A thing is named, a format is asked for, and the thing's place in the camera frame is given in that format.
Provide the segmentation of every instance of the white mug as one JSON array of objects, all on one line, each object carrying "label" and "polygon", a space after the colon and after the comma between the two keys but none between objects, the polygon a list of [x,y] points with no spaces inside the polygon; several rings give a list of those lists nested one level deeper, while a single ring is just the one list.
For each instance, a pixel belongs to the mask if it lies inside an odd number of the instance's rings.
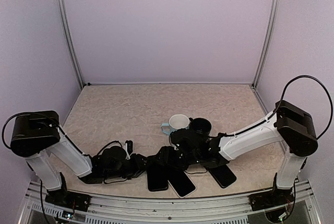
[{"label": "white mug", "polygon": [[[190,123],[190,120],[187,116],[183,114],[175,114],[169,119],[168,123],[161,124],[161,130],[164,134],[170,135],[171,132],[176,131],[178,129],[181,129],[181,128],[188,129],[189,123]],[[164,130],[164,127],[168,127],[169,132]]]}]

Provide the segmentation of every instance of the black mug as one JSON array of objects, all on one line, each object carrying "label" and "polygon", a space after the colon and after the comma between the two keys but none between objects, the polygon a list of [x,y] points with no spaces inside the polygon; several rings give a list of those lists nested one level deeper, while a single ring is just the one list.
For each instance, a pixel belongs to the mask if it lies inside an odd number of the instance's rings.
[{"label": "black mug", "polygon": [[205,140],[207,140],[212,129],[211,123],[205,118],[189,118],[189,120],[189,129],[194,130],[196,133],[203,136]]}]

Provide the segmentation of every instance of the cable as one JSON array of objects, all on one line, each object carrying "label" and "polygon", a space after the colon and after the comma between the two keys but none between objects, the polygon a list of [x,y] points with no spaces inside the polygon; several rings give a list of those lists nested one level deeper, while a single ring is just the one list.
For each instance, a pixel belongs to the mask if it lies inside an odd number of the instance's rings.
[{"label": "cable", "polygon": [[[294,81],[296,81],[296,80],[298,80],[298,79],[301,79],[301,78],[312,79],[312,80],[316,81],[319,85],[321,85],[321,87],[324,89],[324,91],[325,91],[325,93],[326,93],[326,95],[327,95],[327,97],[328,97],[329,103],[330,103],[330,118],[329,118],[328,124],[327,124],[326,128],[324,129],[324,131],[317,137],[317,139],[320,139],[320,138],[324,135],[324,133],[328,130],[328,128],[329,128],[329,126],[330,126],[330,124],[331,124],[331,122],[332,122],[332,118],[333,118],[333,102],[332,102],[331,96],[330,96],[330,94],[329,94],[327,88],[325,87],[325,85],[324,85],[320,80],[318,80],[317,78],[315,78],[315,77],[313,77],[313,76],[310,76],[310,75],[299,75],[299,76],[294,77],[293,79],[291,79],[291,80],[285,85],[285,87],[284,87],[284,89],[283,89],[283,92],[282,92],[281,99],[280,99],[280,101],[279,101],[277,107],[276,107],[275,110],[273,111],[273,113],[268,117],[268,120],[271,119],[271,118],[277,113],[279,107],[281,106],[281,103],[282,103],[282,101],[283,101],[283,98],[284,98],[285,92],[287,91],[288,86],[289,86],[291,83],[293,83]],[[245,133],[245,132],[247,132],[247,131],[249,131],[249,130],[252,130],[252,129],[254,129],[254,128],[260,126],[260,125],[262,125],[262,124],[265,123],[265,122],[266,122],[266,120],[263,120],[263,121],[261,121],[261,122],[255,124],[254,126],[251,126],[251,127],[249,127],[249,128],[246,128],[246,129],[244,129],[244,130],[242,130],[242,131],[240,131],[240,132],[238,132],[238,133],[235,133],[235,134],[226,134],[226,133],[223,133],[222,135],[223,135],[224,137],[233,137],[233,136],[236,136],[236,135],[240,135],[240,134],[243,134],[243,133]]]},{"label": "cable", "polygon": [[38,116],[42,116],[42,117],[45,117],[47,118],[48,120],[50,120],[53,124],[56,125],[56,127],[58,127],[59,131],[64,135],[64,137],[75,147],[75,149],[78,150],[78,152],[80,152],[82,155],[85,155],[75,144],[74,142],[67,136],[67,134],[65,133],[65,131],[61,128],[61,126],[59,125],[58,122],[56,122],[53,118],[50,118],[44,114],[41,114],[41,113],[36,113],[36,112],[22,112],[22,113],[17,113],[17,114],[14,114],[12,115],[11,117],[8,118],[8,120],[5,122],[3,128],[2,128],[2,132],[1,132],[1,137],[2,137],[2,142],[3,144],[5,145],[6,148],[8,149],[11,149],[7,144],[6,144],[6,141],[5,141],[5,129],[6,129],[6,126],[8,125],[8,123],[15,117],[19,117],[19,116],[30,116],[30,115],[38,115]]},{"label": "cable", "polygon": [[112,182],[105,182],[106,179],[103,180],[103,184],[108,185],[108,184],[113,184],[113,183],[117,183],[117,182],[124,182],[127,181],[127,179],[122,180],[122,181],[112,181]]},{"label": "cable", "polygon": [[56,218],[54,218],[54,216],[52,216],[52,217],[53,217],[53,220],[55,221],[55,223],[58,224],[58,223],[59,223],[59,222],[58,222],[58,219],[59,219],[59,214],[58,214],[58,212],[57,212]]},{"label": "cable", "polygon": [[74,214],[75,214],[75,200],[73,201],[73,208],[72,208],[72,210],[73,210],[73,215],[72,215],[72,219],[74,218]]},{"label": "cable", "polygon": [[286,221],[292,215],[294,206],[296,205],[296,181],[294,181],[294,183],[293,183],[293,191],[294,191],[294,193],[293,193],[293,204],[292,204],[291,211],[289,212],[289,214],[287,215],[287,217],[284,220],[282,220],[282,221]]},{"label": "cable", "polygon": [[188,173],[187,171],[184,171],[185,173],[187,173],[187,174],[204,174],[204,173],[207,173],[208,172],[208,169],[207,168],[205,168],[205,172],[195,172],[195,173]]},{"label": "cable", "polygon": [[43,216],[47,222],[47,224],[50,224],[49,220],[47,219],[46,217],[46,214],[45,214],[45,209],[44,209],[44,204],[43,204],[43,194],[42,194],[42,190],[43,190],[43,182],[41,180],[41,190],[40,190],[40,196],[41,196],[41,207],[42,207],[42,212],[43,212]]},{"label": "cable", "polygon": [[328,130],[331,122],[332,122],[332,118],[333,118],[333,101],[332,101],[332,98],[327,90],[327,88],[325,87],[325,85],[320,81],[318,80],[317,78],[313,77],[313,76],[310,76],[310,75],[299,75],[297,77],[294,77],[293,79],[291,79],[284,87],[283,89],[283,92],[282,92],[282,96],[281,96],[281,99],[277,105],[277,107],[275,108],[275,110],[273,111],[273,113],[271,114],[271,116],[268,117],[268,119],[272,118],[274,116],[274,114],[278,111],[282,101],[283,101],[283,98],[284,98],[284,95],[285,95],[285,92],[287,91],[287,88],[288,86],[293,83],[294,81],[298,80],[298,79],[301,79],[301,78],[308,78],[308,79],[312,79],[314,81],[316,81],[319,85],[322,86],[322,88],[324,89],[327,97],[328,97],[328,100],[329,100],[329,104],[330,104],[330,118],[329,118],[329,121],[328,121],[328,124],[326,126],[326,128],[323,130],[323,132],[317,137],[317,139],[320,139],[324,133]]},{"label": "cable", "polygon": [[107,146],[114,144],[114,143],[118,143],[120,145],[120,147],[123,148],[122,143],[120,143],[118,140],[113,140],[112,142],[109,142],[108,144],[106,144],[104,147],[101,148],[101,150],[98,152],[97,155],[99,155]]},{"label": "cable", "polygon": [[214,139],[214,138],[217,137],[217,136],[205,135],[205,134],[199,133],[199,132],[197,132],[197,131],[195,131],[195,132],[196,132],[196,134],[202,136],[203,138]]}]

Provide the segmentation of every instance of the smartphone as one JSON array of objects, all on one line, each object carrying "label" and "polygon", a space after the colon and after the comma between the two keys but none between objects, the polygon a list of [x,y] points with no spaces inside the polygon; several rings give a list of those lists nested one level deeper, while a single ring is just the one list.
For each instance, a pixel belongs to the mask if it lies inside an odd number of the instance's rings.
[{"label": "smartphone", "polygon": [[182,170],[168,169],[168,182],[180,198],[184,198],[196,190],[196,186]]},{"label": "smartphone", "polygon": [[226,165],[210,168],[208,170],[221,188],[226,188],[236,181],[236,176]]},{"label": "smartphone", "polygon": [[147,170],[147,187],[151,192],[164,191],[168,189],[168,180],[165,167],[153,163]]}]

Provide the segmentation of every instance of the wall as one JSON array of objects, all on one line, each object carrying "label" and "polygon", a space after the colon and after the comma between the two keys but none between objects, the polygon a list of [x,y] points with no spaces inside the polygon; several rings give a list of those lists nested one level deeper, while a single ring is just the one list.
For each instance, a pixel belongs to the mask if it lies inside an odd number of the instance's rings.
[{"label": "wall", "polygon": [[[333,0],[280,0],[277,21],[258,91],[272,110],[287,81],[300,74],[320,79],[334,97]],[[286,99],[313,116],[319,135],[329,119],[329,103],[312,80],[292,84]],[[324,223],[334,208],[334,125],[320,140],[301,176],[309,179]]]},{"label": "wall", "polygon": [[86,82],[250,84],[271,0],[65,0]]},{"label": "wall", "polygon": [[[0,6],[0,126],[30,110],[56,110],[63,122],[79,87],[56,0],[0,0]],[[1,223],[15,222],[30,177],[24,160],[0,144]]]}]

